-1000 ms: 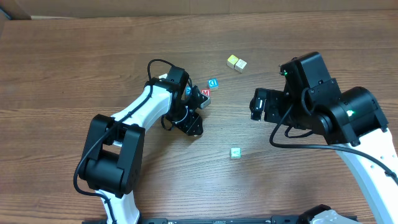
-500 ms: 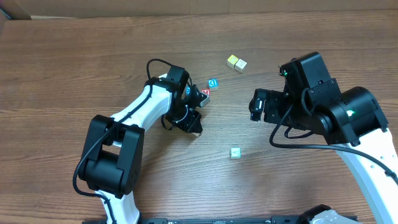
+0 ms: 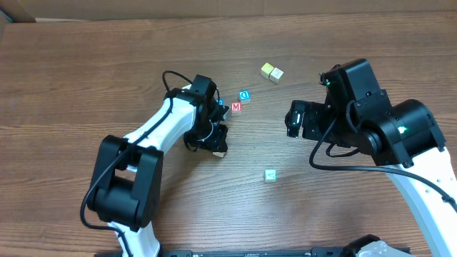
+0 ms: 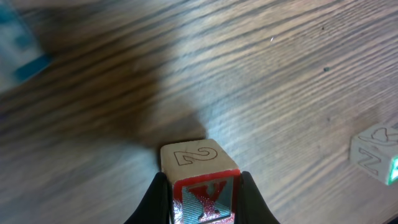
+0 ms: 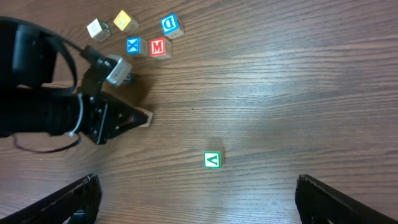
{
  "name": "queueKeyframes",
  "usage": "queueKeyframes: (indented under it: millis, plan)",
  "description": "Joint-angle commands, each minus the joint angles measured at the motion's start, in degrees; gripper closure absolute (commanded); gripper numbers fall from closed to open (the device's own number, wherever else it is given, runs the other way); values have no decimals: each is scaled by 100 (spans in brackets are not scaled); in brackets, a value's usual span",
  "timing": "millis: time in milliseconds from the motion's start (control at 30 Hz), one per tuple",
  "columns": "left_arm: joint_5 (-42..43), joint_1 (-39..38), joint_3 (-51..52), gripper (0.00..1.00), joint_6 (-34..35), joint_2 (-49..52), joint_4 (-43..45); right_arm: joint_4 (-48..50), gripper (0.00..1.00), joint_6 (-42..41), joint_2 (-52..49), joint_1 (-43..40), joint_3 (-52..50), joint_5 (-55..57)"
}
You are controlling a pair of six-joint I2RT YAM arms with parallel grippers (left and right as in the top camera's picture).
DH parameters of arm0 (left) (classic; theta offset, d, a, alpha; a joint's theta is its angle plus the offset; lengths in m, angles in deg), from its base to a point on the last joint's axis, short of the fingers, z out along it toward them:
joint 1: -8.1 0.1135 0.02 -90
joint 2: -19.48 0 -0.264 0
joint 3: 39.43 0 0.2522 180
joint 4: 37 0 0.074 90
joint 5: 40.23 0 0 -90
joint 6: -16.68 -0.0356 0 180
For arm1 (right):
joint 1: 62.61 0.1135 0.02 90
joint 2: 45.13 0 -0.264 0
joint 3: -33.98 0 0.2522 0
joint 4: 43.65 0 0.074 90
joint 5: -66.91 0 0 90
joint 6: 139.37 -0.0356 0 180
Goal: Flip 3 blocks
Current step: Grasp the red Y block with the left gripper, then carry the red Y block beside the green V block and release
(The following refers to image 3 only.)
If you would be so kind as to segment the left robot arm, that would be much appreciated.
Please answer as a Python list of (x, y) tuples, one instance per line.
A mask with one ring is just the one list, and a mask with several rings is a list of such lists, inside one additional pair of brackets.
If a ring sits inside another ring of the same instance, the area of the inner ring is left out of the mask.
[(108, 135), (100, 144), (89, 189), (80, 208), (96, 212), (121, 247), (117, 256), (160, 256), (152, 219), (159, 207), (164, 156), (182, 138), (188, 150), (224, 157), (228, 150), (229, 107), (220, 103), (217, 85), (198, 75), (187, 86), (167, 89), (162, 107), (144, 125), (123, 136)]

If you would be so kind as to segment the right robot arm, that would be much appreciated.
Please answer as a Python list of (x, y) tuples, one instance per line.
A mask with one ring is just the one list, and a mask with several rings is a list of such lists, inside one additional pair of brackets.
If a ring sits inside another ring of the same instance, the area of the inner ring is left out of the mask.
[[(434, 256), (456, 255), (456, 176), (431, 111), (409, 99), (392, 105), (366, 59), (320, 75), (324, 103), (294, 100), (287, 135), (314, 140), (309, 163), (324, 171), (380, 172), (403, 196)], [(370, 156), (373, 166), (330, 166), (314, 157), (322, 143)]]

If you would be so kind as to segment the red letter Y block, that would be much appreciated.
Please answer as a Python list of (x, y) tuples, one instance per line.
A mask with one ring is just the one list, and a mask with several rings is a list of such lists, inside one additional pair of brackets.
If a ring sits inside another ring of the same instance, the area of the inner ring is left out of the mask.
[(212, 152), (213, 155), (223, 158), (225, 156), (225, 152)]

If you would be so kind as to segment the green letter V block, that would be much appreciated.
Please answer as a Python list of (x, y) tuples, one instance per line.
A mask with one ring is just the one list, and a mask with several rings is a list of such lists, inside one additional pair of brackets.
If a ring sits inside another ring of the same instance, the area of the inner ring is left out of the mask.
[(277, 171), (275, 169), (266, 169), (264, 171), (264, 178), (266, 183), (277, 181)]

